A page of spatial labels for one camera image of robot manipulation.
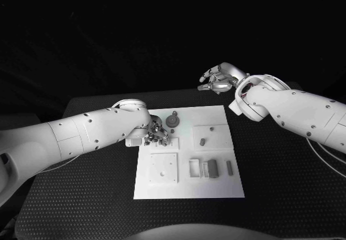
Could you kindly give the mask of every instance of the black table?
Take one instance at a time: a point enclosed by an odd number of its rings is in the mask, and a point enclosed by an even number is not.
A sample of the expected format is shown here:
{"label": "black table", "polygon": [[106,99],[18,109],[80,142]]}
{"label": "black table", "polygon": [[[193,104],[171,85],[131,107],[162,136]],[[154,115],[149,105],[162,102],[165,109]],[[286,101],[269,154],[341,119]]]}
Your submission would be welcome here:
{"label": "black table", "polygon": [[[142,100],[148,109],[223,105],[245,198],[133,200],[138,147],[122,141],[35,176],[15,224],[18,239],[122,239],[187,223],[230,225],[281,238],[346,237],[346,179],[305,138],[269,116],[253,122],[233,114],[233,93],[184,89],[79,97],[63,117],[122,99]],[[318,153],[346,173],[346,166]]]}

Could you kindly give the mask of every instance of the textured table surface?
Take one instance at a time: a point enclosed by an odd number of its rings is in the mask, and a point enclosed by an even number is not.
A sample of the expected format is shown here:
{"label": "textured table surface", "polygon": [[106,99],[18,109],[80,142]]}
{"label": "textured table surface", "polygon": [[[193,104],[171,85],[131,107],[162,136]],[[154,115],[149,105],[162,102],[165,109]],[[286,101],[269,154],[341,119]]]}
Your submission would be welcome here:
{"label": "textured table surface", "polygon": [[[17,219],[18,239],[122,239],[184,223],[230,225],[281,238],[346,237],[346,179],[305,138],[269,116],[253,122],[233,114],[233,93],[184,89],[79,97],[63,117],[121,99],[141,99],[148,109],[223,105],[245,198],[133,200],[138,148],[121,141],[37,175]],[[327,161],[346,173],[341,163]]]}

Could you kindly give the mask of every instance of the black curtain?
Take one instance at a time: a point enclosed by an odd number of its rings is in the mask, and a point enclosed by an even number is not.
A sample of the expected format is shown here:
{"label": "black curtain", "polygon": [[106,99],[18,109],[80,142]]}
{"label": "black curtain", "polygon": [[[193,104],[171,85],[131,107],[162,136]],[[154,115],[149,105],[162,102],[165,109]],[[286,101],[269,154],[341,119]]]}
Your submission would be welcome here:
{"label": "black curtain", "polygon": [[35,113],[44,122],[61,117],[74,97],[195,88],[221,62],[344,100],[343,31],[322,22],[299,30],[279,25],[276,33],[234,29],[230,19],[198,28],[197,21],[165,24],[161,16],[148,23],[106,4],[35,7],[0,6],[2,113]]}

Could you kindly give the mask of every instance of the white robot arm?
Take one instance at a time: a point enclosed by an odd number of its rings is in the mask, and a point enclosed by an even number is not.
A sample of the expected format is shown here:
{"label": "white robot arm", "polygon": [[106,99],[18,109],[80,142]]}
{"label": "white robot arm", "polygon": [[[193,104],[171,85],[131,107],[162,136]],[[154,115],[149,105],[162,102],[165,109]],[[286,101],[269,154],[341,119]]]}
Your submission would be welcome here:
{"label": "white robot arm", "polygon": [[234,90],[229,105],[234,114],[259,122],[269,114],[276,124],[295,134],[346,153],[346,105],[322,96],[292,90],[273,76],[245,74],[223,62],[200,77],[208,83],[198,90],[217,94]]}
{"label": "white robot arm", "polygon": [[136,99],[60,120],[0,131],[0,206],[44,168],[125,139],[125,146],[170,143],[161,119]]}

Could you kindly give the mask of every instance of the robotic hand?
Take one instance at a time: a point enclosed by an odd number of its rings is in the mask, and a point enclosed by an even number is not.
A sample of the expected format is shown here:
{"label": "robotic hand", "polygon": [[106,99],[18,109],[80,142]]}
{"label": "robotic hand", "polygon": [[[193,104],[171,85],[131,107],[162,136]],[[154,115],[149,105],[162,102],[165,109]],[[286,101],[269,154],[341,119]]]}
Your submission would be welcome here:
{"label": "robotic hand", "polygon": [[249,75],[223,62],[208,69],[197,89],[217,94],[234,87],[229,104],[236,115],[259,122],[269,114],[276,124],[295,134],[346,154],[346,105],[322,96],[292,90],[273,76]]}
{"label": "robotic hand", "polygon": [[170,143],[161,119],[136,99],[60,120],[0,131],[0,206],[50,165],[125,139],[125,146]]}

